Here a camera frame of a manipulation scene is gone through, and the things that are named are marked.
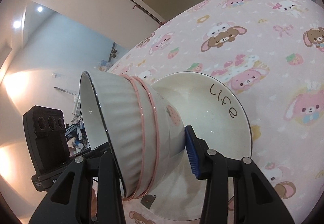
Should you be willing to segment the person's left hand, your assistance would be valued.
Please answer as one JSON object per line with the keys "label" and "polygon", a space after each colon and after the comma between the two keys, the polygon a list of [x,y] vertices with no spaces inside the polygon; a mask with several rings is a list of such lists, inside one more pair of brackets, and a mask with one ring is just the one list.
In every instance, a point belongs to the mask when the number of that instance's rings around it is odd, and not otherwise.
{"label": "person's left hand", "polygon": [[95,190],[92,189],[91,195],[91,217],[95,217],[97,214],[97,196]]}

